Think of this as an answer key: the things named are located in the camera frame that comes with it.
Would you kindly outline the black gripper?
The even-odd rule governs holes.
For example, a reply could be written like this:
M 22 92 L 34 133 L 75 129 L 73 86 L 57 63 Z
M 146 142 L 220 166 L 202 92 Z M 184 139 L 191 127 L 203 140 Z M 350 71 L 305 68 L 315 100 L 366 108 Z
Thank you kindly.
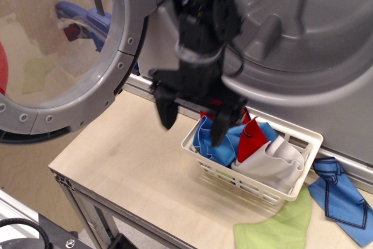
M 174 125 L 178 115 L 176 99 L 181 99 L 214 115 L 210 132 L 212 146 L 222 144 L 227 131 L 242 117 L 247 102 L 223 84 L 223 59 L 205 64 L 180 60 L 177 70 L 150 70 L 157 111 L 166 129 Z

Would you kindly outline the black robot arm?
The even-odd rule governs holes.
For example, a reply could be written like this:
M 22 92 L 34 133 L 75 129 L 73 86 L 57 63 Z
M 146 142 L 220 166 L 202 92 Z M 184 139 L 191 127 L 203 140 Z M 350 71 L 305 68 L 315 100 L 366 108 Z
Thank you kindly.
M 174 0 L 179 39 L 178 69 L 152 69 L 152 93 L 162 125 L 175 123 L 178 106 L 192 104 L 213 115 L 212 146 L 219 146 L 242 117 L 247 100 L 222 82 L 227 45 L 239 35 L 243 19 L 235 0 Z

